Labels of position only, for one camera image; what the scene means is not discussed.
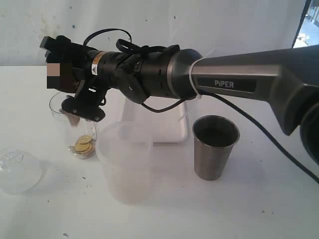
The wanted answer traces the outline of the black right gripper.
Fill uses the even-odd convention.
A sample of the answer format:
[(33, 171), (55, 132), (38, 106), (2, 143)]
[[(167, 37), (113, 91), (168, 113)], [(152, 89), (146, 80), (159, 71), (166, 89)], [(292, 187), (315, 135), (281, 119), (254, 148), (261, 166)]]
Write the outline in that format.
[(71, 42), (63, 35), (45, 36), (40, 48), (46, 50), (46, 63), (71, 63), (83, 70), (83, 78), (74, 97), (61, 103), (62, 110), (80, 118), (100, 122), (105, 112), (97, 105), (80, 100), (103, 100), (110, 89), (110, 53)]

